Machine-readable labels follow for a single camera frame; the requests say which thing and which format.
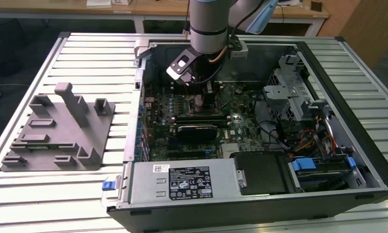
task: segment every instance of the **blue tab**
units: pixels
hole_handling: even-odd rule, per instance
[[[276,5],[277,5],[277,0],[271,0],[269,3],[264,6],[253,22],[245,29],[247,33],[260,34],[263,32],[263,29],[265,28],[269,22],[271,16],[273,14]]]
[[[311,158],[296,159],[292,162],[292,167],[295,171],[316,169],[313,159]]]
[[[356,168],[356,162],[352,157],[348,157],[348,163],[350,163],[351,168]]]
[[[299,171],[300,170],[300,166],[299,166],[299,164],[297,164],[296,161],[292,162],[292,167],[293,167],[293,170],[295,171]]]
[[[112,191],[115,190],[116,182],[115,181],[104,181],[103,183],[103,191]]]

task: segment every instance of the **barcode sticker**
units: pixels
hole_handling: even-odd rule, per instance
[[[169,164],[157,164],[157,165],[153,165],[152,172],[168,172],[168,170],[169,170]]]

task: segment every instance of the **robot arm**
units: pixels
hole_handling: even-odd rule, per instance
[[[232,48],[235,30],[259,34],[277,0],[191,0],[191,48],[172,62],[167,73],[180,84],[204,83],[221,70]],[[228,37],[228,26],[233,27]]]

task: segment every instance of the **motherboard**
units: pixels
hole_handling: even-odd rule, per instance
[[[151,161],[216,159],[239,151],[261,151],[255,113],[255,90],[241,83],[216,83],[219,91],[213,104],[199,111],[200,95],[195,91],[176,90],[176,87],[151,86],[145,95],[148,110],[148,129],[151,142]],[[180,125],[189,127],[215,126],[216,136],[211,140],[177,138]]]

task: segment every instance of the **gray support post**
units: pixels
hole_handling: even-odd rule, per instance
[[[69,110],[79,127],[87,127],[89,125],[89,121],[85,116],[85,111],[79,103],[80,99],[75,97],[72,93],[72,84],[71,83],[57,83],[55,88],[55,93],[64,99],[65,107]]]

